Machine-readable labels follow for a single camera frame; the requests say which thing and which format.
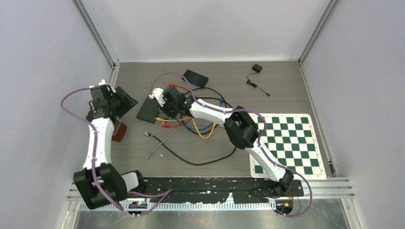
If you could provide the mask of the plain black network switch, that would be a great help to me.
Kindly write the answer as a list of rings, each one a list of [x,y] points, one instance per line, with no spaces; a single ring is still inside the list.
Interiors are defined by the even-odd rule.
[[[156,122],[156,118],[159,116],[159,113],[160,113],[159,102],[156,101],[155,99],[150,99],[147,96],[141,108],[139,109],[136,118],[138,120],[154,124]]]

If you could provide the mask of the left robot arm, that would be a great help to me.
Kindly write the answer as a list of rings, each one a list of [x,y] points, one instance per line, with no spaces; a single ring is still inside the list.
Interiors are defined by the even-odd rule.
[[[85,117],[89,124],[89,146],[82,170],[74,173],[73,182],[89,209],[117,204],[128,197],[142,197],[146,184],[137,170],[119,174],[111,163],[111,143],[115,122],[138,102],[121,87],[112,88],[101,81],[90,87],[92,100]]]

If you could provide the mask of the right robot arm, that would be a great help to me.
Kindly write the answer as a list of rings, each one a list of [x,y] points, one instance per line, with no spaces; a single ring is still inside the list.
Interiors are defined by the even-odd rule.
[[[230,142],[238,149],[248,152],[262,167],[268,179],[273,181],[273,191],[284,196],[292,189],[294,175],[287,167],[277,162],[276,158],[261,140],[265,129],[259,130],[252,119],[254,111],[241,106],[225,108],[210,104],[191,94],[180,93],[177,88],[170,86],[165,90],[153,89],[149,98],[160,106],[167,116],[177,115],[200,118],[223,127]]]

